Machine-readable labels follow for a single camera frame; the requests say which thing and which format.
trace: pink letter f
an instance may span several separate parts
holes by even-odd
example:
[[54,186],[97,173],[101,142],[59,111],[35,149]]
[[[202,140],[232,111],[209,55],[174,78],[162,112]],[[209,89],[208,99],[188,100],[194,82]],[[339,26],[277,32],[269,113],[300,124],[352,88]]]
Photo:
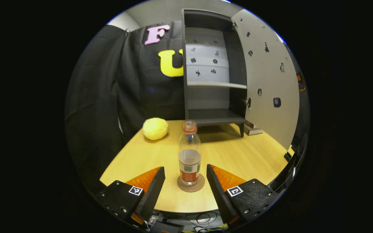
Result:
[[160,41],[158,36],[163,37],[163,35],[165,34],[165,30],[169,30],[169,25],[148,28],[149,34],[148,39],[145,41],[145,45],[158,43]]

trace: cabinet leg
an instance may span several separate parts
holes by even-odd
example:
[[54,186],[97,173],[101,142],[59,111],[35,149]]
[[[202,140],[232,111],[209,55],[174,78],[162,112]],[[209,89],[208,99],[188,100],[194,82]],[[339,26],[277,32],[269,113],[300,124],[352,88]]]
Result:
[[236,124],[240,128],[241,137],[244,137],[244,123]]

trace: yellow letter u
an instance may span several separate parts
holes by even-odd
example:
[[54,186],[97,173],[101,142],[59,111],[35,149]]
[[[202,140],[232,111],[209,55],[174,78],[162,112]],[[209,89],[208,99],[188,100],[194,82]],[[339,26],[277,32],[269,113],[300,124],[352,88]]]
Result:
[[179,77],[184,75],[184,66],[181,68],[174,68],[172,66],[172,56],[175,54],[173,50],[164,50],[158,53],[161,57],[161,71],[168,77]]

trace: sponge ball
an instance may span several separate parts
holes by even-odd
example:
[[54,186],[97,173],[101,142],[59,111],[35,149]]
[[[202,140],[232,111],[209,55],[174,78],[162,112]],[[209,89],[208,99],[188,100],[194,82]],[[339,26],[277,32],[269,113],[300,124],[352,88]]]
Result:
[[150,118],[143,123],[143,134],[147,139],[158,140],[168,133],[168,122],[161,118]]

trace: cabinet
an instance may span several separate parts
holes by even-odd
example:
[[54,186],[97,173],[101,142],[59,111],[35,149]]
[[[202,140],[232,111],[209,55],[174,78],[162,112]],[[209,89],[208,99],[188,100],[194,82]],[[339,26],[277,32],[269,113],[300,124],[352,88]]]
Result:
[[185,119],[250,121],[290,146],[299,112],[296,71],[278,35],[243,9],[232,18],[182,9]]

